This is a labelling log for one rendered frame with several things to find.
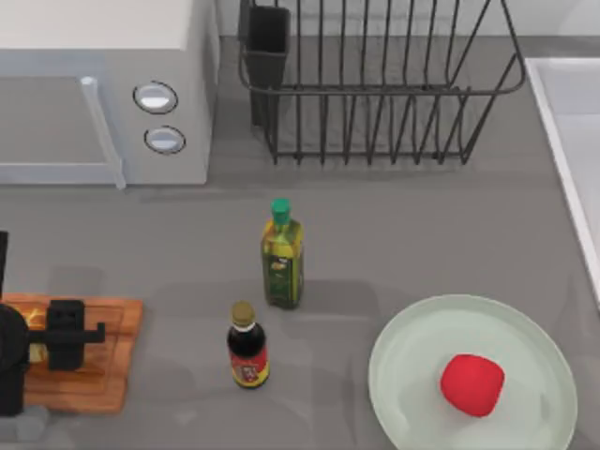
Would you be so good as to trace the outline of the green olive oil bottle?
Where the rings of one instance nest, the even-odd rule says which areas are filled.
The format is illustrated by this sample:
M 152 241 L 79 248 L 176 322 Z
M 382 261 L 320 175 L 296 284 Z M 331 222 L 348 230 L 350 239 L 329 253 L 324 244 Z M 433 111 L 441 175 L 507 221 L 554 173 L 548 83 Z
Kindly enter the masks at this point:
M 271 306 L 295 309 L 304 289 L 304 228 L 292 218 L 289 199 L 271 202 L 271 218 L 262 231 L 262 280 Z

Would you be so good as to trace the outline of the black cutlery holder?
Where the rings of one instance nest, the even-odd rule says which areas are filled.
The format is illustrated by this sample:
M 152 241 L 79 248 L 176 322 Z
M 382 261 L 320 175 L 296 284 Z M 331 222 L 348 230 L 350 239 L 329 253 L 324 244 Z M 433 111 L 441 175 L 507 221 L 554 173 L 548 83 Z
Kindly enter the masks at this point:
M 238 37 L 252 89 L 278 90 L 290 49 L 291 12 L 240 0 Z

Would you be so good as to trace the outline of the pale grey rounded box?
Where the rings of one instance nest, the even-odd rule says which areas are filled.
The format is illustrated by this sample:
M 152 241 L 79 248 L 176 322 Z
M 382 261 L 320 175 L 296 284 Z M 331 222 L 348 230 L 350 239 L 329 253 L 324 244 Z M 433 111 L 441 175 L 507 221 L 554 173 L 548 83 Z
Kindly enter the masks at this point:
M 50 417 L 44 406 L 27 406 L 23 412 L 13 418 L 16 440 L 18 442 L 37 441 L 45 432 Z

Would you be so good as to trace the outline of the dark soy sauce bottle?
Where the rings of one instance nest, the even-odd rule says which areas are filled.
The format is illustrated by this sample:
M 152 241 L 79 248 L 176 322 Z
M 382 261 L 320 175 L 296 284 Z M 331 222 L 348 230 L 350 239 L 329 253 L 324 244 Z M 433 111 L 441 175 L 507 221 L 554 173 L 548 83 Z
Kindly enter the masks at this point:
M 245 389 L 263 385 L 270 375 L 266 334 L 249 302 L 232 305 L 227 346 L 234 381 Z

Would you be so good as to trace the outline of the pale green plate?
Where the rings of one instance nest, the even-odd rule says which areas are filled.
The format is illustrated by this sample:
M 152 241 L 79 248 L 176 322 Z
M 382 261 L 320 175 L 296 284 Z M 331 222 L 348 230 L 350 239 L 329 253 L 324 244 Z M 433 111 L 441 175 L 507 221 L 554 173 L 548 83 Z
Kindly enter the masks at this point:
M 482 418 L 443 397 L 445 366 L 482 356 L 505 375 Z M 568 450 L 578 419 L 574 376 L 552 338 L 526 314 L 469 294 L 429 297 L 402 309 L 378 335 L 368 392 L 397 450 Z

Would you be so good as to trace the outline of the pale microwave oven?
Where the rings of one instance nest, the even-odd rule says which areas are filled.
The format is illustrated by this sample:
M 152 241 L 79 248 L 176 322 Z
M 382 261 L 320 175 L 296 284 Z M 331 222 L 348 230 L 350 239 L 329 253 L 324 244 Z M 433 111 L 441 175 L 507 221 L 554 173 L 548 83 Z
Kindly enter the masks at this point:
M 219 59 L 215 0 L 0 0 L 0 77 L 97 78 L 127 187 L 206 181 Z M 151 81 L 174 89 L 172 112 L 136 105 Z M 185 135 L 181 152 L 145 145 L 164 126 Z

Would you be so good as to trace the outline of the microwave oven door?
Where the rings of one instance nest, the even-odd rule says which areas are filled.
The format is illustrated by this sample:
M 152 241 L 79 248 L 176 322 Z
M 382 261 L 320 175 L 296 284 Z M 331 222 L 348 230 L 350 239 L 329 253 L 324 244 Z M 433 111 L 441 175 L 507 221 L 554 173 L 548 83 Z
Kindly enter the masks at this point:
M 115 186 L 82 77 L 0 77 L 0 185 Z

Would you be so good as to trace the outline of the round microwave knob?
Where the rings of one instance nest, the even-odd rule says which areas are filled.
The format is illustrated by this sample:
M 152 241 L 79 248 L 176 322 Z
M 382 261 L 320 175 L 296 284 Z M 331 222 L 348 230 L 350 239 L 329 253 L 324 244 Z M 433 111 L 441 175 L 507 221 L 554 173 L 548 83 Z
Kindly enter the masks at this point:
M 178 105 L 178 96 L 174 89 L 164 82 L 157 81 L 136 86 L 133 99 L 141 110 L 150 114 L 167 114 Z
M 169 126 L 146 130 L 143 139 L 150 150 L 161 155 L 177 154 L 187 143 L 185 135 L 180 130 Z

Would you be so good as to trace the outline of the wooden cutting board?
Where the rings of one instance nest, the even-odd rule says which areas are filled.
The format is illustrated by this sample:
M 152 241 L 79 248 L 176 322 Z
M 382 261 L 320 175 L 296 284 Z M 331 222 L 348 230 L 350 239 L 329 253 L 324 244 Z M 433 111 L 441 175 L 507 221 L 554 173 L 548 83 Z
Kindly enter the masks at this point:
M 45 325 L 46 309 L 53 299 L 42 294 L 7 294 L 2 302 L 16 308 L 33 330 Z M 44 406 L 67 413 L 115 414 L 123 408 L 131 356 L 141 329 L 143 305 L 139 300 L 88 297 L 84 325 L 94 330 L 106 324 L 106 340 L 88 344 L 83 366 L 75 371 L 50 371 L 45 346 L 30 346 L 30 366 L 25 373 L 24 408 Z

